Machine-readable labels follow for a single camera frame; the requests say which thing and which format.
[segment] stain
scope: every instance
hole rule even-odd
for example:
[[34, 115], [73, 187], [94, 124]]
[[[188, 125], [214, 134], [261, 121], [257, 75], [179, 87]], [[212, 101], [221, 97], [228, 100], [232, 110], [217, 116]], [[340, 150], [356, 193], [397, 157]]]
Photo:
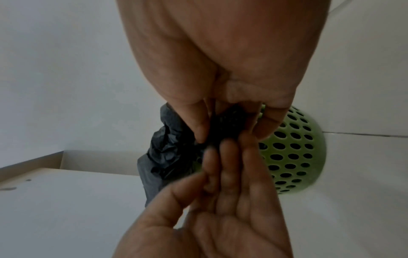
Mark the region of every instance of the stain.
[[9, 187], [9, 188], [1, 188], [0, 191], [12, 191], [12, 190], [16, 190], [17, 187]]

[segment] green trash can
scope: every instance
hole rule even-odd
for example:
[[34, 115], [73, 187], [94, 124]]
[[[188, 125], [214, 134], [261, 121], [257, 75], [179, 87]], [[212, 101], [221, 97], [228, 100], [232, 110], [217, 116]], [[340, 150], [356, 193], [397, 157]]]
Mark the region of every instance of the green trash can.
[[315, 120], [295, 107], [289, 109], [274, 134], [259, 143], [259, 149], [278, 194], [299, 192], [312, 185], [326, 160], [322, 130]]

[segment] black object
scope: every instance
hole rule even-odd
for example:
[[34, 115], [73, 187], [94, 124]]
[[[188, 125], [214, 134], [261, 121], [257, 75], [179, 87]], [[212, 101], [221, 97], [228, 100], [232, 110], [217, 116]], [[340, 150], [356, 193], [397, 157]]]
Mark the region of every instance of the black object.
[[195, 172], [208, 145], [218, 148], [224, 138], [237, 139], [244, 128], [246, 114], [240, 106], [234, 105], [212, 117], [208, 141], [201, 145], [169, 104], [160, 108], [160, 119], [164, 126], [153, 134], [149, 150], [137, 160], [146, 206], [166, 185]]

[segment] hand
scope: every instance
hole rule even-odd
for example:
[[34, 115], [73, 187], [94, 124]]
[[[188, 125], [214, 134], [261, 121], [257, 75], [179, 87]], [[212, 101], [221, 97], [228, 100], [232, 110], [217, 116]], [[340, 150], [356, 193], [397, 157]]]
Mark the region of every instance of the hand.
[[[203, 172], [163, 189], [120, 241], [114, 258], [289, 258], [289, 236], [256, 138], [224, 140]], [[183, 228], [173, 226], [190, 206]]]
[[263, 139], [281, 124], [315, 51], [330, 0], [117, 0], [146, 78], [205, 141], [233, 103]]

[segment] person's left hand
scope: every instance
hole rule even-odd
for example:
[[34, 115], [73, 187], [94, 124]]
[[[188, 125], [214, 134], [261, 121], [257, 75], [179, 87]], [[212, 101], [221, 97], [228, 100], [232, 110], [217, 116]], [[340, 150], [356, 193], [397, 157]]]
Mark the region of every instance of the person's left hand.
[[[248, 132], [206, 151], [203, 172], [164, 188], [120, 241], [114, 258], [290, 258], [273, 179]], [[190, 206], [183, 228], [173, 229]]]

